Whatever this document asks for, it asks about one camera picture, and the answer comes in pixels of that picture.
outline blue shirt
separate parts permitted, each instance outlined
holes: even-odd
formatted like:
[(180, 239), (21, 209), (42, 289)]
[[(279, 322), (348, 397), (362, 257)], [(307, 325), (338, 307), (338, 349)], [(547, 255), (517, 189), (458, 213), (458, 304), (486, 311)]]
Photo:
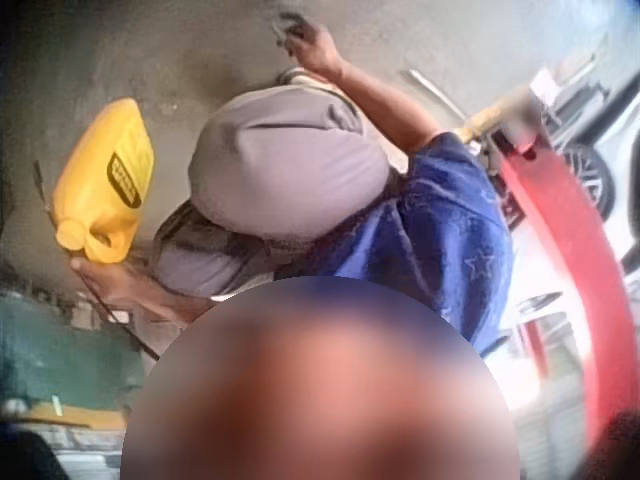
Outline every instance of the blue shirt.
[(513, 263), (496, 192), (451, 133), (410, 165), (399, 193), (345, 222), (276, 277), (330, 275), (387, 286), (434, 310), (483, 353), (499, 338)]

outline red lift arm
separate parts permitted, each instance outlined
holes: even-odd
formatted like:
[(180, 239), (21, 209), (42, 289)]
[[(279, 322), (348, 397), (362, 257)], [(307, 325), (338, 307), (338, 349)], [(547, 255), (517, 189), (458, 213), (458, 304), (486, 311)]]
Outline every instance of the red lift arm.
[(640, 406), (635, 328), (621, 269), (597, 210), (541, 137), (526, 153), (508, 153), (501, 175), (582, 300), (590, 337), (584, 380), (592, 445), (613, 417)]

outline tire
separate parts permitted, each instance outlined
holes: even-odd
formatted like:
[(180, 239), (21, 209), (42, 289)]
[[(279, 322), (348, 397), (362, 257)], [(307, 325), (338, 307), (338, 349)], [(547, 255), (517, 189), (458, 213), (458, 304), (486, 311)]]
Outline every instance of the tire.
[(598, 152), (585, 145), (567, 145), (562, 155), (571, 173), (600, 212), (602, 221), (606, 221), (615, 200), (615, 185), (609, 167)]

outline concrete floor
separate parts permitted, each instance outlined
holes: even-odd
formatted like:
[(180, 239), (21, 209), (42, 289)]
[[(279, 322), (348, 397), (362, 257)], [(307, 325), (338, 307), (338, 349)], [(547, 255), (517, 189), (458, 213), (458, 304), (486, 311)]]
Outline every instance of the concrete floor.
[(29, 2), (4, 51), (0, 104), (5, 208), (2, 254), (20, 274), (75, 285), (41, 210), (32, 163), (51, 191), (74, 143), (100, 109), (135, 97), (156, 151), (138, 245), (188, 196), (186, 167), (208, 116), (289, 66), (269, 21), (289, 5), (326, 23), (344, 55), (455, 121), (401, 76), (418, 67), (468, 112), (543, 65), (609, 35), (598, 76), (622, 83), (640, 68), (632, 0), (119, 0)]

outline yellow jug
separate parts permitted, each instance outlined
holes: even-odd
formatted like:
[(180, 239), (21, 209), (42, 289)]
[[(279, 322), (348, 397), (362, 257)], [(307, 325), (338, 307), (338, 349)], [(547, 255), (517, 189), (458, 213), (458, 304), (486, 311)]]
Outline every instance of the yellow jug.
[(153, 170), (135, 100), (107, 105), (76, 145), (53, 192), (56, 240), (102, 263), (127, 256)]

